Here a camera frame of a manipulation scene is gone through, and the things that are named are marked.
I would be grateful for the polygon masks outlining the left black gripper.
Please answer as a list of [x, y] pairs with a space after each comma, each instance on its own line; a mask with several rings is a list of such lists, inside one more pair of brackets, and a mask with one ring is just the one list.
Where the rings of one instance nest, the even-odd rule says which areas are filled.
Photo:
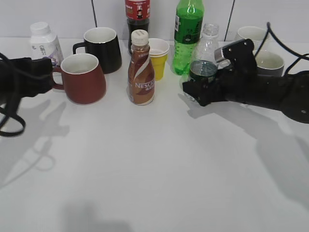
[[[16, 70], [14, 73], [12, 68], [4, 61], [0, 60], [0, 101], [7, 102], [10, 94], [16, 92], [19, 87], [19, 94], [23, 97], [35, 97], [50, 91], [54, 85], [52, 79], [53, 66], [49, 58], [34, 59], [16, 58], [10, 60]], [[31, 79], [17, 70], [29, 73], [31, 77], [39, 77]]]

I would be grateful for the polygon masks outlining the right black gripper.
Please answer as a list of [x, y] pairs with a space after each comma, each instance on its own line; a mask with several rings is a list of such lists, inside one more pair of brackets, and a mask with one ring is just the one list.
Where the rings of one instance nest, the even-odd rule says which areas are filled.
[[217, 73], [220, 85], [216, 81], [209, 83], [208, 80], [190, 80], [182, 83], [183, 91], [193, 97], [200, 106], [221, 102], [221, 89], [228, 101], [259, 103], [259, 95], [254, 85], [257, 77], [257, 64], [253, 51], [249, 56], [233, 59], [230, 63], [230, 67]]

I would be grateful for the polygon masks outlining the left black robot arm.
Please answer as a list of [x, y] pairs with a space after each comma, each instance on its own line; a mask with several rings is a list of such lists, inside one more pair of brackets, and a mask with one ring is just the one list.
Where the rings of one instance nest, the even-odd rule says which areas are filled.
[[[19, 96], [35, 97], [52, 89], [53, 66], [49, 58], [16, 58], [10, 60], [17, 69]], [[15, 91], [13, 71], [0, 62], [0, 99]]]

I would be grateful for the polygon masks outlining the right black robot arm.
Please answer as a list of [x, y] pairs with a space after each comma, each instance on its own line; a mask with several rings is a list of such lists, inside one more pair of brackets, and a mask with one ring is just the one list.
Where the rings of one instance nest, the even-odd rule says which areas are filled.
[[309, 122], [309, 72], [270, 76], [258, 74], [253, 55], [254, 44], [242, 39], [215, 50], [215, 60], [229, 60], [214, 80], [190, 80], [183, 83], [185, 93], [199, 105], [213, 102], [238, 102], [281, 111], [288, 118]]

